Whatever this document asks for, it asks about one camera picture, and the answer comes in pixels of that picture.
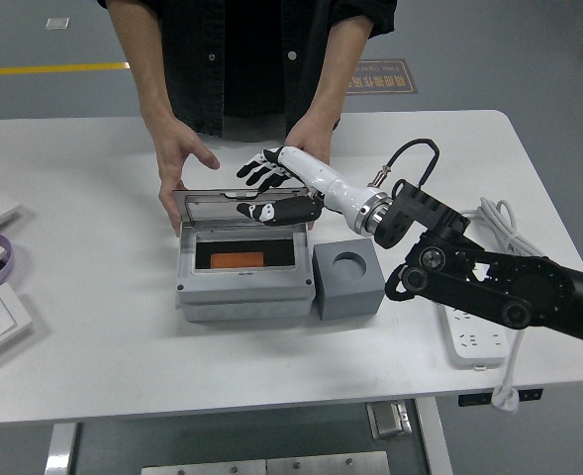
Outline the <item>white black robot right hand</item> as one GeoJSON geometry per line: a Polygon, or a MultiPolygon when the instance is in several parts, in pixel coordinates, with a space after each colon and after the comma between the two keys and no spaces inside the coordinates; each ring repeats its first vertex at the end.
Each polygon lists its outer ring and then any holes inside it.
{"type": "Polygon", "coordinates": [[[295,177],[313,195],[321,194],[326,208],[342,214],[349,228],[361,236],[371,235],[366,228],[371,211],[388,198],[376,187],[353,185],[329,165],[294,146],[265,149],[248,161],[237,177],[245,178],[247,186],[259,183],[259,192],[295,177]]]}

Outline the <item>person's right hand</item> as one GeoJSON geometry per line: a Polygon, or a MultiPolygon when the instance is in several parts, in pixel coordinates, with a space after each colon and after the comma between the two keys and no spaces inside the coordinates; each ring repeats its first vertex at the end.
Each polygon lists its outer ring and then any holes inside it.
{"type": "Polygon", "coordinates": [[[151,131],[155,146],[160,186],[158,199],[167,213],[175,234],[180,236],[181,215],[173,196],[174,190],[185,190],[182,180],[186,159],[194,156],[207,168],[220,168],[218,158],[189,127],[175,118],[160,120],[151,131]]]}

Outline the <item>person's left hand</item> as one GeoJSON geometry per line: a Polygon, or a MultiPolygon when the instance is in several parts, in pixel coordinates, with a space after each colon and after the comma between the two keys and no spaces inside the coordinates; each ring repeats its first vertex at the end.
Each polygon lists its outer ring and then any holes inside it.
{"type": "Polygon", "coordinates": [[[307,112],[288,133],[284,145],[301,149],[329,164],[333,132],[338,122],[307,112]]]}

